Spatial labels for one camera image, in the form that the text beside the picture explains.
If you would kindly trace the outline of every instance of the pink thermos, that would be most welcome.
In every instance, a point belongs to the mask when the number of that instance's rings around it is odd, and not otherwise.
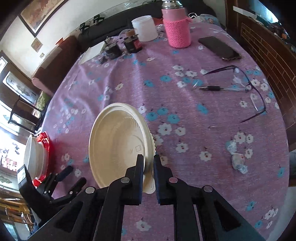
[[[190,18],[178,0],[162,0],[162,13],[165,31],[170,46],[186,48],[191,44]]]

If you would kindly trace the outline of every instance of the purple tablecloth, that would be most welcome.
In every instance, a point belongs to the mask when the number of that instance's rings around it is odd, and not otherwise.
[[[91,128],[104,107],[123,102],[144,116],[156,151],[174,176],[196,187],[211,185],[268,238],[289,180],[281,112],[263,73],[233,38],[207,23],[191,24],[191,32],[192,44],[185,49],[170,47],[164,33],[143,43],[137,54],[103,64],[100,56],[82,65],[76,62],[51,100],[43,123],[54,145],[55,171],[74,166],[53,196],[64,195],[80,177],[87,179],[88,186],[97,186],[88,157]],[[247,73],[262,94],[267,113],[238,124],[240,116],[251,116],[255,110],[248,94],[192,90],[196,82],[210,84],[202,73],[229,65],[198,43],[198,38],[208,36],[241,53],[242,59],[231,64]],[[219,76],[221,86],[240,85]],[[226,149],[231,140],[235,152],[246,157],[247,173],[232,167]],[[173,240],[173,235],[173,208],[160,207],[155,193],[143,194],[142,205],[125,208],[122,240]]]

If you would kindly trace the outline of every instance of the red label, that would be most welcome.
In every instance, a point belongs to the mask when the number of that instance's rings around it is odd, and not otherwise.
[[[142,45],[141,45],[141,43],[140,43],[140,41],[138,39],[134,40],[133,44],[134,44],[136,49],[139,49],[139,48],[142,47]]]

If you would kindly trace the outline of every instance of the pen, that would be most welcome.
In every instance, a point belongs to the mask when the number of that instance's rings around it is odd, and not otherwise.
[[[202,86],[198,89],[207,90],[207,91],[241,91],[246,92],[247,89],[231,88],[231,87],[220,87],[220,86]]]

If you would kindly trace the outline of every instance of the smartphone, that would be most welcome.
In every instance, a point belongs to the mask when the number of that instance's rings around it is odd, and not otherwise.
[[[201,38],[198,41],[223,60],[230,61],[242,57],[238,52],[214,36]]]

